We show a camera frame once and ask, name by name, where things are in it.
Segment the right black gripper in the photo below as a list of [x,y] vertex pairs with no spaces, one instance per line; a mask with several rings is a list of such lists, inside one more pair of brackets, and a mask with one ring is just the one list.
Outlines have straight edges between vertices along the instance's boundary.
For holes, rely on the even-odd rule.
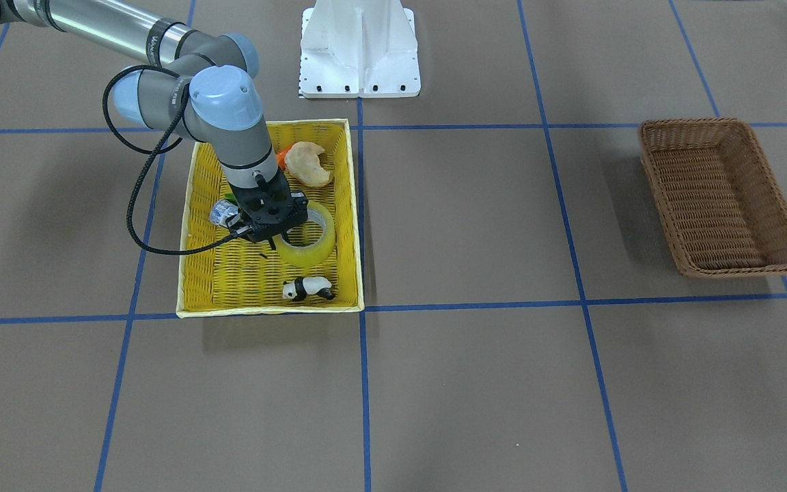
[[290,190],[284,202],[269,203],[257,211],[240,209],[241,221],[232,227],[232,234],[252,243],[268,241],[277,250],[275,237],[308,221],[309,199],[301,190]]

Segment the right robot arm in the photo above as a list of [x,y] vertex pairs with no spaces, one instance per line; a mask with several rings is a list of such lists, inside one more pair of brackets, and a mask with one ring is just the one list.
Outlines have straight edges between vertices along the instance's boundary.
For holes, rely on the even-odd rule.
[[276,160],[253,80],[260,62],[253,44],[237,33],[210,36],[122,1],[0,1],[0,25],[47,26],[137,60],[113,76],[102,97],[110,119],[115,106],[126,120],[162,131],[127,205],[128,233],[142,249],[159,254],[135,232],[135,200],[156,157],[183,140],[209,144],[234,196],[210,218],[227,228],[225,242],[268,242],[308,221],[308,198],[290,189]]

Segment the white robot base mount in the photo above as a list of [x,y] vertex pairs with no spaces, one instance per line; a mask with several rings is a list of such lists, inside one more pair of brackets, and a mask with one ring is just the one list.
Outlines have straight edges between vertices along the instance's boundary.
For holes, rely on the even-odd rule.
[[400,1],[318,1],[302,12],[298,91],[307,99],[422,92],[415,13]]

